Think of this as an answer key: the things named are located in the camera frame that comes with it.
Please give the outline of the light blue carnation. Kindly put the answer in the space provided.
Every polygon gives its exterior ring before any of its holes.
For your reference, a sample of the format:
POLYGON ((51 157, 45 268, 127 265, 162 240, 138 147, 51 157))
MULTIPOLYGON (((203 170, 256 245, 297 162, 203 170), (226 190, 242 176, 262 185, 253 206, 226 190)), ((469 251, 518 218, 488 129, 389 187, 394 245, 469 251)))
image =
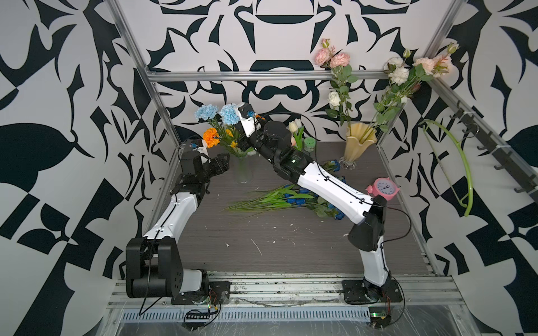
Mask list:
POLYGON ((221 108, 219 115, 224 125, 236 125, 240 122, 240 116, 238 116, 236 106, 236 104, 227 104, 221 108))
POLYGON ((202 105, 194 113, 194 116, 199 123, 209 123, 211 126, 218 126, 218 112, 219 108, 217 106, 212 104, 202 105))

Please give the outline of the blue rose from sunflower bouquet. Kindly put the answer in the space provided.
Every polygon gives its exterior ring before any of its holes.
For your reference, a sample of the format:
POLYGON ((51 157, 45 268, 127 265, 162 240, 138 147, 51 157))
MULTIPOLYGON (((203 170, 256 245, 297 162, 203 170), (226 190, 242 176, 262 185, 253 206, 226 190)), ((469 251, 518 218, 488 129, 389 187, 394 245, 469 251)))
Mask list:
POLYGON ((337 160, 326 161, 322 168, 328 172, 338 172, 340 170, 340 163, 337 160))

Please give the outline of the yellow wavy glass vase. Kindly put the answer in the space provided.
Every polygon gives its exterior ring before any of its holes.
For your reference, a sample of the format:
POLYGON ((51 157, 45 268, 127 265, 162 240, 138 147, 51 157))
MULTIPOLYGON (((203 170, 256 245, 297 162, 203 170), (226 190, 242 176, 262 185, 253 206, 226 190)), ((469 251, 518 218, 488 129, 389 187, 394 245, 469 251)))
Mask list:
POLYGON ((378 140, 375 129, 365 123, 352 123, 347 127, 345 135, 345 151, 339 162, 344 169, 351 170, 356 167, 363 153, 378 140))

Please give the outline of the blue rose low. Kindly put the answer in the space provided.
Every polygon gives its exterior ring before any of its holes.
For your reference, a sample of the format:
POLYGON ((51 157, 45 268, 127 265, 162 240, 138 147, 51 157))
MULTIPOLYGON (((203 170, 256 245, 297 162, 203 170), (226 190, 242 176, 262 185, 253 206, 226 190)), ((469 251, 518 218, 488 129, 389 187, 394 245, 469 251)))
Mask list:
POLYGON ((327 202, 322 197, 318 197, 314 206, 314 212, 320 218, 334 218, 340 221, 345 217, 345 214, 340 209, 333 206, 333 204, 327 202))

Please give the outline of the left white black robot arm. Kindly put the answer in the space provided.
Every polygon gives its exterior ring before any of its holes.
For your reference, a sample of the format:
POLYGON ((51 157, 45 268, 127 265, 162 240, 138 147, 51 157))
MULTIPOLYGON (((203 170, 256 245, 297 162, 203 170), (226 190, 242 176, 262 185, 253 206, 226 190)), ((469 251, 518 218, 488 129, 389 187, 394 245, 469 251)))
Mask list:
POLYGON ((209 193, 211 178, 229 169, 230 155, 210 158, 207 144, 190 139, 181 147, 181 174, 170 191, 171 199, 156 224, 126 246, 126 294, 129 298, 176 298, 193 301, 210 296, 205 270, 186 269, 178 241, 190 217, 209 193))

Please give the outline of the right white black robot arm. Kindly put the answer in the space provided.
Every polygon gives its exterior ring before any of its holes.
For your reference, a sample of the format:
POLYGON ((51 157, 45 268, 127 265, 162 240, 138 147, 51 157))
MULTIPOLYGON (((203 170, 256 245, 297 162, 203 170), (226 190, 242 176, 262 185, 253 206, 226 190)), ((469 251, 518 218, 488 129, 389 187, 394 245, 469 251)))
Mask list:
POLYGON ((348 240, 360 251, 364 286, 378 293, 386 291, 390 280, 383 250, 387 201, 355 190, 293 148, 291 134, 283 123, 248 118, 241 119, 238 128, 241 149, 252 147, 273 165, 278 176, 314 192, 354 223, 348 240))

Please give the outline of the clear glass vase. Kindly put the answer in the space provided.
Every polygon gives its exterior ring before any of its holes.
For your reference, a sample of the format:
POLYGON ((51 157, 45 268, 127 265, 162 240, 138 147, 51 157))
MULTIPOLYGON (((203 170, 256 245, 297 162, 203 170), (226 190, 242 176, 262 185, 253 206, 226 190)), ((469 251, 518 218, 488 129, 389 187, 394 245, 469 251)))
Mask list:
POLYGON ((238 183, 245 184, 252 180, 252 171, 247 156, 237 158, 235 165, 235 178, 238 183))

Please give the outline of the tulip bouquet blue white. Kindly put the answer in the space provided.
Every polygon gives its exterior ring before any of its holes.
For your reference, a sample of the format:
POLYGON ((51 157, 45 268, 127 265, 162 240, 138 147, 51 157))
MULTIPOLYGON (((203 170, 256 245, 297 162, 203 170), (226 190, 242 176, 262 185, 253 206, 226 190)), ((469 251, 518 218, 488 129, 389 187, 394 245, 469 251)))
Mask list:
POLYGON ((303 133, 304 126, 299 118, 288 123, 287 129, 291 133, 291 145, 298 151, 302 151, 304 147, 303 133))

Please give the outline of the mixed sunflower bouquet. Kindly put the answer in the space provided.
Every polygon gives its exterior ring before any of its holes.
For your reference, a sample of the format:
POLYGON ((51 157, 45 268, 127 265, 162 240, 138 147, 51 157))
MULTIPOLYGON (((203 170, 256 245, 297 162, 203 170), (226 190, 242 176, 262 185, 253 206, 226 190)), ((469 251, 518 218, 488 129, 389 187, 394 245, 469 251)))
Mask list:
POLYGON ((212 121, 210 124, 211 127, 203 134, 203 143, 207 148, 222 146, 237 158, 255 154, 254 149, 250 146, 245 150, 240 149, 240 133, 235 126, 226 126, 216 121, 212 121))

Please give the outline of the pink alarm clock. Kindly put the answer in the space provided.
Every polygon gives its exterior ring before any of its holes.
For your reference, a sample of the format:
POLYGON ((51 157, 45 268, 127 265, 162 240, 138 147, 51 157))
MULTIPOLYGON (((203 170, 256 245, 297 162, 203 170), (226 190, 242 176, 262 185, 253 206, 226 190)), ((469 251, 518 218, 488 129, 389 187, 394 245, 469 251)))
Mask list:
POLYGON ((373 197, 381 196, 390 201, 396 197, 400 188, 390 178, 378 178, 370 186, 367 186, 366 191, 373 197))

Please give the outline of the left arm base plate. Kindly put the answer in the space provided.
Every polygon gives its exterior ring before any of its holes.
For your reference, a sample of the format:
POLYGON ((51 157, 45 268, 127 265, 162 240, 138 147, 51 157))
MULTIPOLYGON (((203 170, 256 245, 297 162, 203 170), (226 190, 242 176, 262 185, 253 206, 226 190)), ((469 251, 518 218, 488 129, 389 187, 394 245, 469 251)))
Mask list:
POLYGON ((172 305, 221 305, 230 298, 231 282, 203 282, 200 290, 180 293, 171 299, 172 305))

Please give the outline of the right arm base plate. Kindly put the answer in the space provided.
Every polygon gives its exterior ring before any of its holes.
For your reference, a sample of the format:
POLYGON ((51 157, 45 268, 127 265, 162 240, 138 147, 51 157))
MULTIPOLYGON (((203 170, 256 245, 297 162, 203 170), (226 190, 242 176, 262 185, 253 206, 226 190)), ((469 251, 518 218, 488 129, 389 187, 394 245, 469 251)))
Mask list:
POLYGON ((344 301, 349 305, 403 302, 403 292, 395 279, 389 278, 377 286, 366 280, 342 281, 344 301))

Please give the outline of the black hook rail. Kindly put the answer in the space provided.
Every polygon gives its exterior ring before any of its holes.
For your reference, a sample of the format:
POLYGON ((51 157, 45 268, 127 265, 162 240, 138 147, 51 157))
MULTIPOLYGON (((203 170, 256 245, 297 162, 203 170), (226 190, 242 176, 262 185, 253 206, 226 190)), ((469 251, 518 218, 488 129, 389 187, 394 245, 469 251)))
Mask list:
POLYGON ((467 132, 477 139, 480 144, 477 149, 496 159, 497 165, 494 168, 497 171, 505 171, 517 182, 518 187, 515 187, 514 192, 526 194, 537 203, 537 173, 515 148, 504 141, 476 111, 464 110, 461 101, 448 106, 454 111, 451 118, 464 124, 467 132))

